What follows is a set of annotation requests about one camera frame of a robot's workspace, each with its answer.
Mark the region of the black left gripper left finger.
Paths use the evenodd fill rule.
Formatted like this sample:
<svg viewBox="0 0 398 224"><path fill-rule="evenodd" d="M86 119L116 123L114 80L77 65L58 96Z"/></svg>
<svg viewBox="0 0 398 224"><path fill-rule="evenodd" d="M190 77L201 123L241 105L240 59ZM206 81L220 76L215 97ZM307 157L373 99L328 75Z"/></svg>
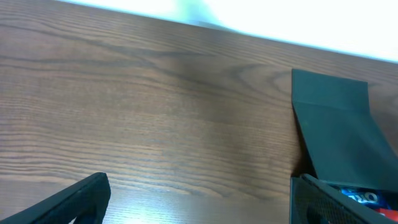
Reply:
<svg viewBox="0 0 398 224"><path fill-rule="evenodd" d="M111 196L104 172L94 173L1 224L102 224Z"/></svg>

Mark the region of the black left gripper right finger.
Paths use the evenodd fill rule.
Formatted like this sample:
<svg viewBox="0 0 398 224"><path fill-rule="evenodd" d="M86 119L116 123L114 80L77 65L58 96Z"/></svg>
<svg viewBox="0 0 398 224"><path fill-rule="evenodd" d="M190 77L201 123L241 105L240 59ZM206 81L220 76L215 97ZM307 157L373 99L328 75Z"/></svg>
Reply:
<svg viewBox="0 0 398 224"><path fill-rule="evenodd" d="M304 174L290 179L289 223L395 224L397 221Z"/></svg>

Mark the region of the black gift box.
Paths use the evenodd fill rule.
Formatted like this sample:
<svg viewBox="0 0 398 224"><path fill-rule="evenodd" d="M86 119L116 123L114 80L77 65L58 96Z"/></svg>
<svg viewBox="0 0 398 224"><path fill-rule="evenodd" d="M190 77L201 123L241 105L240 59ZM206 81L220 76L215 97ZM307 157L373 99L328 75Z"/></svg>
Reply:
<svg viewBox="0 0 398 224"><path fill-rule="evenodd" d="M372 189L397 209L397 155L372 117L367 82L293 69L292 106L319 180Z"/></svg>

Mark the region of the blue Oreo cookie pack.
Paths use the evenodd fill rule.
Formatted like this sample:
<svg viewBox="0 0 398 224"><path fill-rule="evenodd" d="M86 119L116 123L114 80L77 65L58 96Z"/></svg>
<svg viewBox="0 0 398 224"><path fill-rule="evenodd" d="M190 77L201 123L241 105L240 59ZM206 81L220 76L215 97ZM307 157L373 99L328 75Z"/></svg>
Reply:
<svg viewBox="0 0 398 224"><path fill-rule="evenodd" d="M338 187L338 190L345 196L355 200L372 209L386 208L390 209L385 197L378 190L354 188L354 187Z"/></svg>

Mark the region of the red snack bag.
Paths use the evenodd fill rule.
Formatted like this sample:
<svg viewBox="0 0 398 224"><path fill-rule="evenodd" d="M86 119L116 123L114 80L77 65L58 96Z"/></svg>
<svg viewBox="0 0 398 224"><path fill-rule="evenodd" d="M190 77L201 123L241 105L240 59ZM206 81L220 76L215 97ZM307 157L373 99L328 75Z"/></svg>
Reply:
<svg viewBox="0 0 398 224"><path fill-rule="evenodd" d="M380 213L381 215L394 220L395 222L398 222L398 211L397 210L391 210L391 209L386 209L386 208L377 208L376 211Z"/></svg>

